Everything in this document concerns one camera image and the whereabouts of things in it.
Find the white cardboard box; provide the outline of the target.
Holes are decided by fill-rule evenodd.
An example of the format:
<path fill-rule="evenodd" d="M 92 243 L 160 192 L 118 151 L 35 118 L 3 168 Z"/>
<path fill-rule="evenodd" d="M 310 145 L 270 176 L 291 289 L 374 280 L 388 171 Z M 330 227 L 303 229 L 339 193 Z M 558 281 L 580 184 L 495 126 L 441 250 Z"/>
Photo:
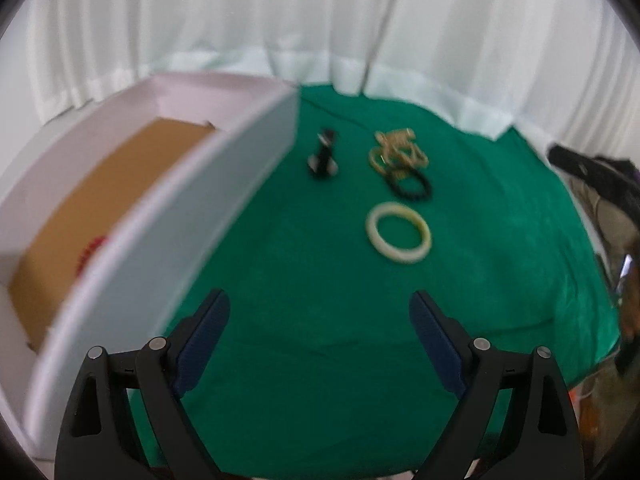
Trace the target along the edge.
<path fill-rule="evenodd" d="M 156 75 L 45 125 L 1 185 L 1 415 L 52 460 L 89 348 L 134 350 L 291 148 L 298 91 Z"/>

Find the green cloth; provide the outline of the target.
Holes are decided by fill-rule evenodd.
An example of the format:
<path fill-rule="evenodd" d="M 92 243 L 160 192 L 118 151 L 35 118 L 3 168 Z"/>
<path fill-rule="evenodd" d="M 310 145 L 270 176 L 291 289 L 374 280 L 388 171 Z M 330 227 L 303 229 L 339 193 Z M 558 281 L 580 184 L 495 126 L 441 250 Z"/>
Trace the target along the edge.
<path fill-rule="evenodd" d="M 409 128 L 430 161 L 416 205 L 431 251 L 398 264 L 370 244 L 393 194 L 368 161 Z M 307 165 L 336 132 L 337 175 Z M 419 289 L 502 350 L 548 347 L 576 384 L 613 348 L 617 313 L 570 193 L 518 130 L 495 139 L 411 104 L 307 87 L 297 138 L 210 256 L 180 314 L 213 288 L 229 324 L 183 405 L 224 471 L 349 479 L 420 466 L 456 406 L 409 320 Z"/>

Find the cream bangle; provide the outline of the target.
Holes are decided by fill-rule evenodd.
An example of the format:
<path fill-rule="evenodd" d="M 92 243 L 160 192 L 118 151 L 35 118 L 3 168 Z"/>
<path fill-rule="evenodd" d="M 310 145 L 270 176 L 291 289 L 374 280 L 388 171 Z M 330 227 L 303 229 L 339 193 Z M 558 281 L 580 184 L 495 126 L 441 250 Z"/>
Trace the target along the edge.
<path fill-rule="evenodd" d="M 424 218 L 400 203 L 374 206 L 367 215 L 364 229 L 371 246 L 396 263 L 418 263 L 432 248 L 432 233 Z"/>

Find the white curtain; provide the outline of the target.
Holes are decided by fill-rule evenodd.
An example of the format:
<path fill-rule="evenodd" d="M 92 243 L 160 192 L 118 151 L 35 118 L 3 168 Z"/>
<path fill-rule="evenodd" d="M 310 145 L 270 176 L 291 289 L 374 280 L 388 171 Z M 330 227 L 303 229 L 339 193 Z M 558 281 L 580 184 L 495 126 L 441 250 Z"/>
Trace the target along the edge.
<path fill-rule="evenodd" d="M 639 50 L 606 0 L 32 0 L 27 59 L 42 122 L 154 73 L 225 70 L 639 155 Z"/>

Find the black clip stand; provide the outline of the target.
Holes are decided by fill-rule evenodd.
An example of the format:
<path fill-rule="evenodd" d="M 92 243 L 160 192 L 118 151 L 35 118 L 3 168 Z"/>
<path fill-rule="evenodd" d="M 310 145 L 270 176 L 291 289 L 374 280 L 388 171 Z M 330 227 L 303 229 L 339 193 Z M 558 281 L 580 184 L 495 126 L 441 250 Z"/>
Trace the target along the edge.
<path fill-rule="evenodd" d="M 307 165 L 311 175 L 315 179 L 323 180 L 337 175 L 338 166 L 333 158 L 336 132 L 332 129 L 324 129 L 319 134 L 319 148 L 308 157 Z"/>

